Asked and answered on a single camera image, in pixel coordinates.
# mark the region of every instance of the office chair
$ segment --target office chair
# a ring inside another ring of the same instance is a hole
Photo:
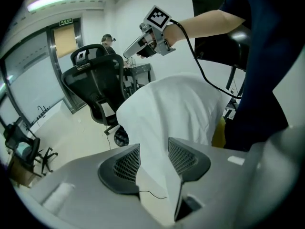
[[[123,90],[123,59],[117,54],[109,54],[100,44],[81,47],[71,54],[74,65],[62,76],[63,84],[74,94],[79,96],[90,108],[92,119],[100,124],[110,126],[104,133],[118,125],[116,114],[105,115],[103,103],[108,103],[116,113],[125,101]],[[116,76],[115,66],[119,65],[119,79]],[[127,133],[122,127],[115,134],[118,146],[129,143]]]
[[[40,138],[35,138],[34,140],[28,138],[19,128],[17,124],[9,124],[3,133],[5,137],[5,146],[9,149],[12,149],[14,155],[20,160],[21,165],[28,171],[33,172],[34,160],[38,163],[42,163],[41,173],[45,176],[46,173],[43,172],[44,167],[48,169],[49,172],[53,172],[48,165],[48,160],[58,153],[50,154],[49,151],[53,151],[52,148],[48,148],[44,156],[40,154],[39,145]],[[26,147],[21,147],[22,143],[26,143]]]

